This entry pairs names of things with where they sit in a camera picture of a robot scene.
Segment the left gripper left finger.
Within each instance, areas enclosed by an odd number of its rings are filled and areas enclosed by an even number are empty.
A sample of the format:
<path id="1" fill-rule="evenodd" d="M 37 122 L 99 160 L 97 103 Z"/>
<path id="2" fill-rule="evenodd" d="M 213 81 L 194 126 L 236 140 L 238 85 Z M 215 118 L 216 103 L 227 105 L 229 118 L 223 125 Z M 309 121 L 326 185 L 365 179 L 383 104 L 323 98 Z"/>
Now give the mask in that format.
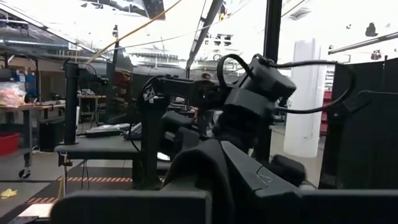
<path id="1" fill-rule="evenodd" d="M 210 224 L 212 197 L 189 190 L 99 190 L 67 195 L 51 224 Z"/>

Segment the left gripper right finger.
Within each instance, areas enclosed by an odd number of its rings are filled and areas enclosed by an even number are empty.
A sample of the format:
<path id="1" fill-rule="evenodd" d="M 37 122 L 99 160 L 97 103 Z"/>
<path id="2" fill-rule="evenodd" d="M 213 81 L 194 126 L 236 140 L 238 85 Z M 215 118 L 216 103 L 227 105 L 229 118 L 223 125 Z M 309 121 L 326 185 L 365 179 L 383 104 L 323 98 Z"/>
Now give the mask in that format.
<path id="1" fill-rule="evenodd" d="M 396 190 L 301 190 L 221 142 L 237 223 L 397 223 Z"/>

